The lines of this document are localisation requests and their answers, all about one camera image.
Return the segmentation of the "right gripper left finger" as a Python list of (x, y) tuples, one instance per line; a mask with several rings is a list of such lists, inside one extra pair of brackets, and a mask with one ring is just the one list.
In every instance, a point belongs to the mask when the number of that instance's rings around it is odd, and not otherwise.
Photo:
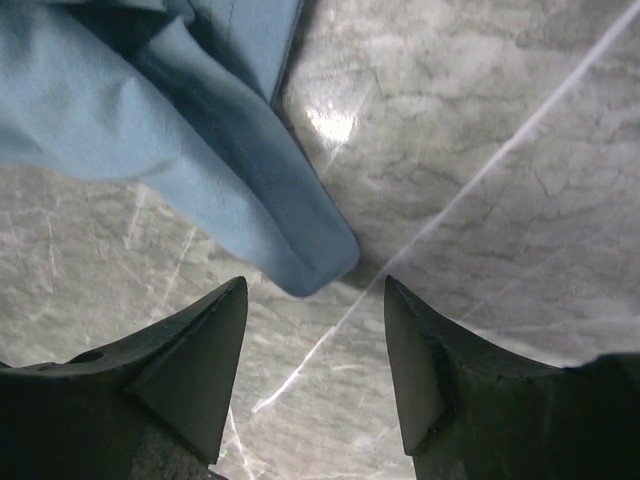
[(237, 277), (65, 363), (1, 368), (5, 479), (208, 479), (247, 322)]

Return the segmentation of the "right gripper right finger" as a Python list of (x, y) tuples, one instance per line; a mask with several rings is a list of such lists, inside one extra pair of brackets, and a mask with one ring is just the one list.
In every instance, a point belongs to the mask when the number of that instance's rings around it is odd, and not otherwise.
[(635, 479), (639, 357), (553, 367), (446, 318), (394, 278), (384, 325), (404, 452), (420, 479)]

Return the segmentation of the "blue t shirt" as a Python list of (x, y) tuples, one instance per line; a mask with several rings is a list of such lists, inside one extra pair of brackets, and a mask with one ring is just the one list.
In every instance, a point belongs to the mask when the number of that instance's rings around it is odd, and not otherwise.
[(299, 1), (5, 1), (1, 161), (138, 181), (285, 292), (358, 262), (273, 109)]

